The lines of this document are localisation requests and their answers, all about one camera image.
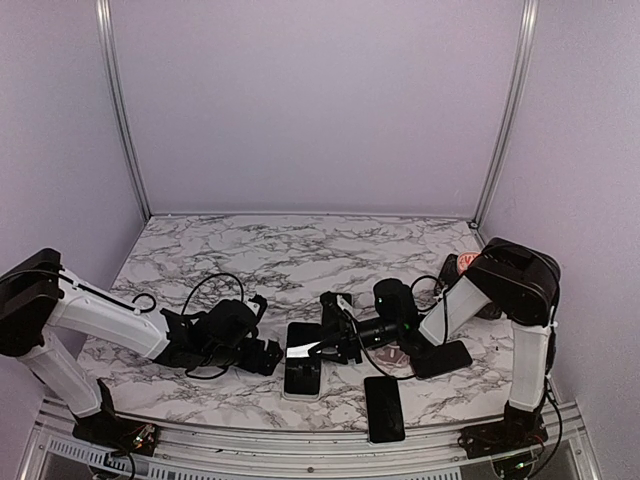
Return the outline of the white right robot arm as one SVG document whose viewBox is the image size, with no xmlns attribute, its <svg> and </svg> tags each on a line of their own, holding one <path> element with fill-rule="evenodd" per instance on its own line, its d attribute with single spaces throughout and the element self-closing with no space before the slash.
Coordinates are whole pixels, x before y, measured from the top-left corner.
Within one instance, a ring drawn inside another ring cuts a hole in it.
<svg viewBox="0 0 640 480">
<path fill-rule="evenodd" d="M 434 278 L 436 301 L 421 309 L 413 288 L 397 278 L 374 286 L 376 317 L 356 320 L 345 295 L 325 292 L 320 297 L 330 327 L 325 338 L 305 349 L 319 357 L 324 348 L 335 348 L 336 363 L 396 343 L 408 356 L 413 377 L 423 380 L 467 366 L 466 355 L 451 339 L 474 317 L 506 317 L 512 324 L 514 353 L 512 384 L 507 405 L 514 410 L 501 419 L 495 438 L 515 448 L 534 431 L 531 412 L 545 396 L 545 380 L 554 355 L 555 319 L 559 304 L 561 272 L 550 256 L 495 237 L 469 260 L 448 259 Z"/>
</svg>

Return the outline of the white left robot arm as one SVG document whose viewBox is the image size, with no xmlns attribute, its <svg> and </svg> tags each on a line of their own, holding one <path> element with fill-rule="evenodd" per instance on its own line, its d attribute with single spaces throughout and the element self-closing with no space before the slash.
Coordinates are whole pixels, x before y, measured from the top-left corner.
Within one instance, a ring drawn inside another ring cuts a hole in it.
<svg viewBox="0 0 640 480">
<path fill-rule="evenodd" d="M 237 367 L 273 374 L 283 357 L 258 325 L 267 308 L 256 295 L 222 300 L 208 311 L 178 314 L 141 308 L 83 281 L 45 248 L 1 277 L 1 353 L 17 359 L 61 398 L 106 445 L 125 438 L 126 423 L 108 407 L 108 394 L 77 363 L 56 335 L 59 328 L 124 347 L 163 367 Z"/>
</svg>

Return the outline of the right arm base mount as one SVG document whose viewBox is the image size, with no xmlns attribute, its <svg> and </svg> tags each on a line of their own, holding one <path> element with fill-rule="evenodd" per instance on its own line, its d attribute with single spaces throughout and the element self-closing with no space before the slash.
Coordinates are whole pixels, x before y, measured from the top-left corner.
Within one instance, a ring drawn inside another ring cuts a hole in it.
<svg viewBox="0 0 640 480">
<path fill-rule="evenodd" d="M 468 459 L 508 453 L 530 446 L 542 446 L 549 438 L 543 425 L 541 402 L 533 411 L 505 404 L 501 420 L 464 427 L 458 445 Z"/>
</svg>

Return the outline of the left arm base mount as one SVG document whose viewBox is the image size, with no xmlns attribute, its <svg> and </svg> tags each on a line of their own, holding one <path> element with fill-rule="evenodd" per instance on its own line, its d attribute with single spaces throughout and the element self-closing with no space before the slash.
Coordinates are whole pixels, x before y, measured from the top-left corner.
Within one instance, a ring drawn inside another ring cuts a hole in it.
<svg viewBox="0 0 640 480">
<path fill-rule="evenodd" d="M 88 417 L 74 415 L 72 435 L 80 440 L 105 447 L 113 447 L 124 453 L 152 457 L 160 432 L 156 424 L 123 418 L 116 414 L 108 387 L 97 380 L 102 401 L 100 410 Z"/>
</svg>

